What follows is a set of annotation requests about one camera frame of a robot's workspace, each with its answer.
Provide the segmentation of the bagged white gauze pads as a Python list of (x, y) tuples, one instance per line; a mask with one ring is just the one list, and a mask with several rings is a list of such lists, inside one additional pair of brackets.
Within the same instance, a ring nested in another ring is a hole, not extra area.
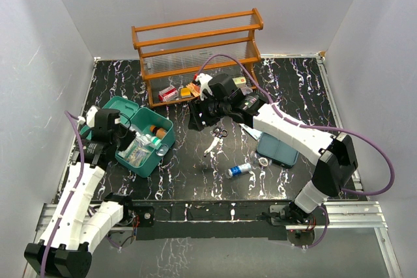
[(146, 134), (144, 133), (136, 133), (136, 138), (134, 139), (134, 141), (131, 143), (131, 145), (125, 150), (123, 151), (124, 153), (127, 153), (129, 151), (131, 151), (131, 149), (133, 148), (146, 148), (150, 146), (149, 145), (149, 140), (146, 138)]

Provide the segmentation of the green medicine kit box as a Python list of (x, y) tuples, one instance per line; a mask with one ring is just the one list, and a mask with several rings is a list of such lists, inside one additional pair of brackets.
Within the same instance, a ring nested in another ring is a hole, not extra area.
[(151, 175), (168, 150), (175, 143), (173, 123), (137, 103), (115, 96), (105, 105), (105, 109), (116, 109), (121, 113), (121, 124), (130, 133), (121, 132), (128, 141), (126, 150), (117, 150), (115, 159), (124, 167), (142, 178)]

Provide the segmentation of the white green medicine bottle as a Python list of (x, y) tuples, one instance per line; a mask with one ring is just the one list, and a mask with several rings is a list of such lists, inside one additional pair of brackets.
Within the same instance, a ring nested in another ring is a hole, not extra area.
[(149, 145), (154, 149), (158, 149), (162, 145), (161, 139), (159, 139), (157, 136), (147, 134), (146, 138), (149, 140)]

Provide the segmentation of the brown orange-capped syrup bottle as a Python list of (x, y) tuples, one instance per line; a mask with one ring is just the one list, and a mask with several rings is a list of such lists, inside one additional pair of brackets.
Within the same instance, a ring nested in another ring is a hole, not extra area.
[(150, 125), (149, 126), (150, 132), (159, 139), (163, 139), (166, 136), (167, 131), (159, 126)]

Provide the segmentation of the white blue card packet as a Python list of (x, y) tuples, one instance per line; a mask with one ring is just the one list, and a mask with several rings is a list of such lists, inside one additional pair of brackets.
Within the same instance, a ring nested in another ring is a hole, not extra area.
[(251, 128), (245, 128), (244, 129), (251, 137), (253, 137), (255, 140), (259, 140), (260, 137), (262, 136), (262, 132), (258, 131), (258, 130), (254, 130)]

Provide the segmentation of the blue white small tube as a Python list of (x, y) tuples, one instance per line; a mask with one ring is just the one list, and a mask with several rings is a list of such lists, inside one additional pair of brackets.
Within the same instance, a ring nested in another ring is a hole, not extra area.
[(239, 176), (241, 174), (250, 172), (251, 169), (252, 169), (252, 165), (250, 163), (245, 163), (245, 164), (242, 164), (242, 165), (236, 165), (236, 166), (227, 170), (226, 177), (232, 179), (232, 178), (234, 178), (236, 176)]

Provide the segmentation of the blue divided tray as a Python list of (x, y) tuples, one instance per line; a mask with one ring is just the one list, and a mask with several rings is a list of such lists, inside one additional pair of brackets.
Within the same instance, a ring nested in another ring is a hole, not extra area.
[(297, 150), (267, 133), (262, 133), (258, 141), (257, 153), (288, 169), (297, 163), (299, 155)]

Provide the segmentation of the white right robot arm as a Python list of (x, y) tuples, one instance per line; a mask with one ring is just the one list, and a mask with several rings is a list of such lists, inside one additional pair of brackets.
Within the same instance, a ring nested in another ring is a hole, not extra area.
[(290, 204), (280, 212), (281, 219), (304, 224), (314, 210), (345, 187), (358, 162), (352, 138), (340, 132), (311, 129), (303, 122), (280, 113), (278, 108), (260, 92), (245, 93), (227, 74), (210, 76), (198, 74), (194, 83), (200, 95), (189, 102), (191, 130), (201, 131), (229, 117), (275, 137), (295, 149), (315, 166), (311, 180)]

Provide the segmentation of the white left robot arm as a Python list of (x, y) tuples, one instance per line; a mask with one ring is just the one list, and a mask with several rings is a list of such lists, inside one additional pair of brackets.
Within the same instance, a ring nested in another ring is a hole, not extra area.
[(133, 131), (121, 122), (123, 114), (91, 107), (84, 117), (65, 115), (76, 135), (67, 181), (40, 239), (24, 251), (40, 277), (86, 277), (94, 250), (111, 228), (128, 225), (135, 215), (130, 196), (110, 193), (86, 216), (108, 164), (133, 141)]

